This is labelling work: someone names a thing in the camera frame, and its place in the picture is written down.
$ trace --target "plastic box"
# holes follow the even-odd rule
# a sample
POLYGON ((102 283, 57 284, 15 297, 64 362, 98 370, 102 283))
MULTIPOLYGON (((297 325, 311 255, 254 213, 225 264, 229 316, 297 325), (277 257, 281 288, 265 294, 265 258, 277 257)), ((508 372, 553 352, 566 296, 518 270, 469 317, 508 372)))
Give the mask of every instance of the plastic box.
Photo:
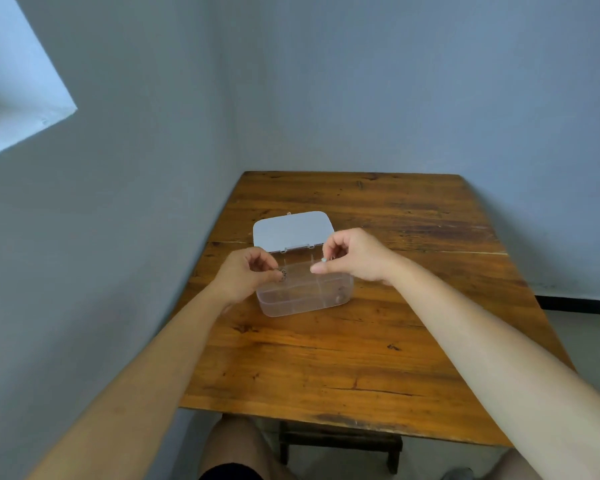
POLYGON ((343 305, 351 299, 353 277, 347 273, 313 274, 322 259, 322 244, 333 232, 324 212, 304 212, 256 222, 253 242, 270 252, 285 279, 257 290, 265 315, 281 317, 343 305))

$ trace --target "black baseboard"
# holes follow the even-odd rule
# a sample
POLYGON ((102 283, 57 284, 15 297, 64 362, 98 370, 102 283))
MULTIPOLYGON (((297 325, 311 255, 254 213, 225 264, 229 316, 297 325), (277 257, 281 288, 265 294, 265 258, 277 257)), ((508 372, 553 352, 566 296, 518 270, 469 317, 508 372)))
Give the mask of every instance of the black baseboard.
POLYGON ((558 312, 591 313, 600 315, 599 299, 561 298, 560 296, 538 296, 536 300, 543 310, 558 312))

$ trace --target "fingernail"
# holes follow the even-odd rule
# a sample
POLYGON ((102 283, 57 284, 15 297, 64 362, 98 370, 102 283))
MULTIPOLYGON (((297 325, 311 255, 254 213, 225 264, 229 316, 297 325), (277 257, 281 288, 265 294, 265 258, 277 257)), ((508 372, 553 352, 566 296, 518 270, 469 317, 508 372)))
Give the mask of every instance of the fingernail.
POLYGON ((315 274, 324 273, 326 270, 326 265, 323 262, 317 262, 309 268, 309 271, 315 274))

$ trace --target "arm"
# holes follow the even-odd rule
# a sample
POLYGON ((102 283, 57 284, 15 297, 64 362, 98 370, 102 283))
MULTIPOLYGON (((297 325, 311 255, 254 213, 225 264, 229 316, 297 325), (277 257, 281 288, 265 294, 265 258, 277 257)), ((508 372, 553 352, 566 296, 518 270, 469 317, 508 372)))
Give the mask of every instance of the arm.
POLYGON ((600 479, 600 394, 556 357, 362 229, 339 231, 314 273, 391 284, 542 478, 600 479))
POLYGON ((191 300, 72 425, 29 480, 142 479, 158 452, 216 317, 280 280, 260 248, 232 252, 191 300))

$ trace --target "wood grain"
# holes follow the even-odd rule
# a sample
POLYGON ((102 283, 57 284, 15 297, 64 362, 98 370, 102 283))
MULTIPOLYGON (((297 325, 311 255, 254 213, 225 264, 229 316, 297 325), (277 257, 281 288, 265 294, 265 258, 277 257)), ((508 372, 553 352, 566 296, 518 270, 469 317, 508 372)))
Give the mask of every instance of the wood grain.
MULTIPOLYGON (((322 210, 389 248, 573 367, 458 175, 247 172, 173 311, 211 279, 253 224, 322 210)), ((264 316, 255 296, 218 318, 181 406, 487 445, 510 445, 419 318, 392 288, 357 280, 343 306, 264 316)))

